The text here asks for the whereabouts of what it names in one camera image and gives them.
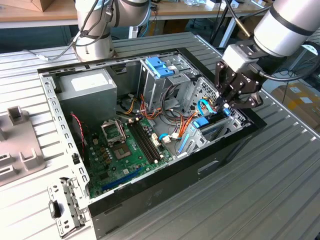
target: green circuit board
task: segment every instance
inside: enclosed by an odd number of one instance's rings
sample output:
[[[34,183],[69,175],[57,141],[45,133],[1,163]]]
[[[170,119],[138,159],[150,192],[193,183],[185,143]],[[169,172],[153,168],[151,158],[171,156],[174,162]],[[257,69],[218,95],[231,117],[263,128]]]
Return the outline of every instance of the green circuit board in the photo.
[[[148,128],[149,133],[154,133],[147,119],[141,119],[138,124]],[[110,130],[113,136],[117,135],[113,128]],[[115,185],[109,189],[116,188],[119,184],[116,184],[115,181],[128,177],[124,182],[121,182],[123,184],[172,160],[169,151],[161,145],[156,150],[163,155],[163,158],[157,163],[150,164],[126,124],[123,125],[123,130],[126,135],[125,143],[118,142],[113,147],[108,146],[102,131],[86,138],[89,160],[86,169],[90,177],[88,188],[91,198],[106,192],[108,189],[104,189],[104,187],[110,183]]]

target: metal bracket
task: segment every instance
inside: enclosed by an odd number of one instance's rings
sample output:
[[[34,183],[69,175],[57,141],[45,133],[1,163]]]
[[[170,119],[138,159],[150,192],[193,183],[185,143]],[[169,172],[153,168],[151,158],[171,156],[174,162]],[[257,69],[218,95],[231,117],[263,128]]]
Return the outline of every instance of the metal bracket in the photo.
[[[51,217],[61,238],[65,238],[85,225],[87,208],[80,210],[78,199],[83,198],[77,179],[60,178],[47,187]]]

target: white label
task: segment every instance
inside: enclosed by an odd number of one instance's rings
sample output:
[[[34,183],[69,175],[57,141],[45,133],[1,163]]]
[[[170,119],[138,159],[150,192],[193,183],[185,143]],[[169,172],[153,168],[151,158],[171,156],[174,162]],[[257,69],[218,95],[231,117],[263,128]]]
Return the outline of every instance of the white label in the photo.
[[[168,69],[169,70],[177,70],[177,67],[176,66],[168,66]]]
[[[310,98],[308,97],[300,97],[300,99],[305,103],[305,104],[312,104],[313,102],[311,101]]]
[[[290,90],[292,92],[294,92],[295,94],[301,93],[300,89],[298,87],[296,87],[296,86],[290,87]]]
[[[91,76],[82,76],[71,80],[75,91],[82,91],[103,85],[107,85],[108,81],[102,73],[94,74]]]

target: black cable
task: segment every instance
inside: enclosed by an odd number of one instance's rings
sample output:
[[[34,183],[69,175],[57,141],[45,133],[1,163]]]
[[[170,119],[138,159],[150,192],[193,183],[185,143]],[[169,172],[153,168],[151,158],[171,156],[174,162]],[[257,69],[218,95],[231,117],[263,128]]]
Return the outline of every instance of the black cable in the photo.
[[[213,43],[214,43],[214,40],[216,39],[216,37],[217,37],[217,35],[218,35],[218,32],[219,32],[219,30],[220,30],[220,27],[222,26],[222,23],[224,22],[224,20],[225,20],[225,17],[226,17],[226,15],[227,15],[227,12],[228,12],[228,8],[227,7],[225,7],[224,8],[224,10],[223,10],[223,13],[222,13],[222,15],[221,15],[221,17],[220,17],[220,19],[219,19],[219,22],[218,22],[218,25],[216,26],[216,28],[215,28],[215,31],[211,34],[211,37],[210,37],[210,40],[209,40],[209,43],[211,44],[211,45],[213,45]]]
[[[244,20],[246,20],[248,18],[251,18],[251,17],[253,17],[255,15],[262,14],[263,12],[268,11],[270,8],[271,8],[271,5],[270,6],[266,6],[265,8],[262,8],[262,9],[256,11],[256,12],[250,13],[247,16],[241,17],[241,21],[243,22]]]
[[[286,98],[286,94],[287,94],[287,90],[288,90],[288,85],[289,85],[289,82],[287,81],[286,82],[286,85],[285,85],[285,90],[284,90],[284,94],[283,94],[283,99],[282,99],[282,104],[284,103],[285,101],[285,98]]]
[[[88,14],[86,15],[86,17],[85,17],[85,19],[84,19],[84,21],[83,21],[83,25],[82,25],[82,27],[81,27],[80,30],[79,30],[81,33],[84,31],[84,29],[85,29],[85,27],[86,27],[86,24],[87,24],[87,22],[88,22],[88,20],[89,20],[89,18],[90,18],[90,16],[91,16],[91,14],[92,14],[92,12],[94,11],[96,5],[98,4],[98,2],[99,2],[99,0],[95,0],[95,2],[94,2],[94,4],[92,5],[90,11],[89,11]]]
[[[85,37],[86,35],[88,35],[88,34],[91,32],[91,30],[94,29],[94,27],[97,26],[97,25],[100,23],[101,18],[102,18],[102,15],[103,15],[103,12],[104,12],[105,2],[106,2],[106,0],[102,0],[100,17],[99,17],[99,19],[89,28],[89,30],[85,31],[85,34],[83,35],[84,37]]]
[[[221,3],[219,4],[219,9],[218,9],[218,14],[216,15],[216,18],[214,20],[214,23],[213,23],[213,27],[215,28],[216,27],[216,24],[217,24],[217,20],[219,18],[219,14],[220,14],[220,10],[221,10]]]
[[[225,4],[228,7],[228,9],[230,10],[230,13],[231,13],[232,17],[234,18],[235,23],[240,27],[240,29],[245,33],[245,35],[250,37],[249,31],[246,29],[246,27],[243,25],[243,23],[239,20],[239,18],[237,17],[235,11],[232,9],[230,3],[231,3],[231,1],[230,2],[225,1]]]
[[[310,46],[314,47],[315,50],[317,51],[317,57],[316,57],[316,62],[313,65],[313,67],[310,68],[309,71],[307,71],[306,73],[303,73],[301,75],[297,75],[294,77],[288,77],[288,78],[278,78],[278,77],[274,77],[274,76],[266,74],[263,70],[257,69],[252,64],[250,64],[249,66],[252,67],[252,70],[255,73],[258,73],[261,77],[264,77],[266,79],[273,80],[276,82],[287,82],[287,81],[291,82],[294,80],[305,78],[305,77],[311,75],[320,65],[320,46],[312,41],[306,41],[303,45],[310,45]]]
[[[79,45],[79,44],[75,44],[75,46],[77,47],[86,47],[86,46],[89,46],[91,44],[95,44],[96,42],[98,42],[102,36],[104,35],[104,32],[105,32],[105,28],[107,27],[107,22],[104,24],[104,27],[103,27],[103,31],[101,32],[100,36],[98,36],[95,40],[93,40],[92,42],[89,42],[87,44],[82,44],[82,45]]]

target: aluminum workbench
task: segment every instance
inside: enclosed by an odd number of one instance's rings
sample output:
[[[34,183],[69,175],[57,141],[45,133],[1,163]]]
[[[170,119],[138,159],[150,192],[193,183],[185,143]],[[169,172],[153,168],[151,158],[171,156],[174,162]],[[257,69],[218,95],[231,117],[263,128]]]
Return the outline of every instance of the aluminum workbench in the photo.
[[[220,59],[188,32],[117,40],[114,46],[121,57],[185,47],[213,72]],[[37,52],[53,57],[62,49]],[[0,187],[0,239],[59,239],[46,187],[70,170],[36,69],[77,61],[72,49],[56,63],[25,52],[0,55],[0,114],[17,105],[29,112],[47,164]],[[265,91],[261,96],[264,105],[255,111],[268,125],[235,160],[106,239],[314,239],[320,232],[320,137]],[[88,222],[67,239],[91,240],[95,234]]]

